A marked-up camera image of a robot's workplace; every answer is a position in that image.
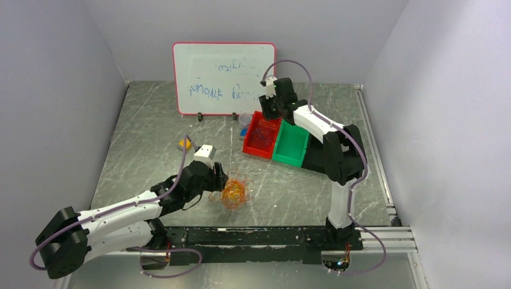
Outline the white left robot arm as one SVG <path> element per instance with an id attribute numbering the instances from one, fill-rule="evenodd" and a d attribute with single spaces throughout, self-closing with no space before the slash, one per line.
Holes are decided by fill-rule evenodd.
<path id="1" fill-rule="evenodd" d="M 59 279 L 117 250 L 168 249 L 171 242 L 160 217 L 185 210 L 188 202 L 205 191 L 222 191 L 227 181 L 220 162 L 208 166 L 192 161 L 179 175 L 123 202 L 81 212 L 63 208 L 35 240 L 43 261 L 40 269 L 50 279 Z"/>

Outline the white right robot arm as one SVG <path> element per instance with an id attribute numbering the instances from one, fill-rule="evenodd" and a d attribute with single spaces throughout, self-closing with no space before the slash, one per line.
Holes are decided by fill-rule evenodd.
<path id="1" fill-rule="evenodd" d="M 320 113 L 309 101 L 299 100 L 290 78 L 268 76 L 261 80 L 266 89 L 259 97 L 266 120 L 282 118 L 305 129 L 322 146 L 320 156 L 325 174 L 331 180 L 331 208 L 327 216 L 325 242 L 340 249 L 355 230 L 353 219 L 354 186 L 367 176 L 367 158 L 360 131 L 355 125 L 342 125 Z"/>

